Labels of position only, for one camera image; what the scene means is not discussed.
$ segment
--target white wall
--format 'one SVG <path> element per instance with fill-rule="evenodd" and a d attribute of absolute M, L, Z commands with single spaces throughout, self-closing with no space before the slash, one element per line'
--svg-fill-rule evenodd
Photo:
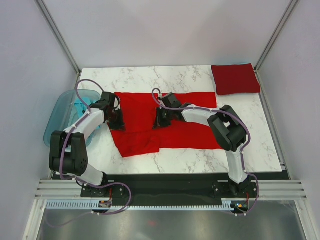
<path fill-rule="evenodd" d="M 320 225 L 320 1 L 300 1 L 260 76 L 292 177 Z"/>
<path fill-rule="evenodd" d="M 290 0 L 44 0 L 81 68 L 257 63 Z"/>
<path fill-rule="evenodd" d="M 0 79 L 0 238 L 20 240 L 39 180 L 49 173 L 49 117 L 76 82 L 33 0 L 1 1 Z"/>

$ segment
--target gray floor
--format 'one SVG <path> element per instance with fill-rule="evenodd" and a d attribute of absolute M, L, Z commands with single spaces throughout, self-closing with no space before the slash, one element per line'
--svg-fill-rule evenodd
<path fill-rule="evenodd" d="M 47 210 L 61 224 L 81 210 Z M 86 215 L 64 227 L 41 227 L 43 240 L 305 240 L 294 202 L 258 202 L 248 215 L 217 211 L 128 210 L 111 216 Z"/>

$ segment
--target table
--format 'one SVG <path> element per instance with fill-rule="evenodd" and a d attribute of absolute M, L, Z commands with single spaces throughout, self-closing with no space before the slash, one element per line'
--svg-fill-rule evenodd
<path fill-rule="evenodd" d="M 163 93 L 215 92 L 211 66 L 159 66 L 85 68 L 81 79 L 99 83 L 106 92 Z M 101 93 L 91 82 L 79 89 Z M 259 94 L 217 96 L 219 108 L 230 105 L 247 125 L 252 141 L 244 150 L 246 169 L 250 172 L 281 172 L 282 168 L 268 127 Z M 107 125 L 95 131 L 87 148 L 89 163 L 107 174 L 185 174 L 227 173 L 224 150 L 168 149 L 132 157 L 121 157 Z"/>

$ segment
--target blue cloth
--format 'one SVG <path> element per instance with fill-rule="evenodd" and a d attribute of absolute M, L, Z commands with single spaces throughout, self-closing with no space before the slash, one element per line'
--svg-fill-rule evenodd
<path fill-rule="evenodd" d="M 88 105 L 94 103 L 89 97 L 83 97 L 82 100 Z M 75 106 L 76 112 L 78 114 L 78 117 L 80 119 L 85 114 L 87 107 L 80 101 L 79 98 L 75 99 L 74 106 Z"/>

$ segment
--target red fabric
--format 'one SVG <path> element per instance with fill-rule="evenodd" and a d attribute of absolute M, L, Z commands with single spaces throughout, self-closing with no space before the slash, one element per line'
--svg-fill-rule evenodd
<path fill-rule="evenodd" d="M 257 81 L 252 65 L 211 66 L 216 85 L 216 93 L 219 96 L 242 93 L 260 93 L 260 85 Z"/>
<path fill-rule="evenodd" d="M 170 149 L 220 149 L 207 126 L 173 120 L 171 126 L 153 129 L 156 108 L 151 93 L 116 92 L 120 97 L 125 131 L 111 131 L 114 143 L 122 157 L 157 153 L 161 148 Z M 192 103 L 216 108 L 214 92 L 175 94 L 182 103 Z"/>

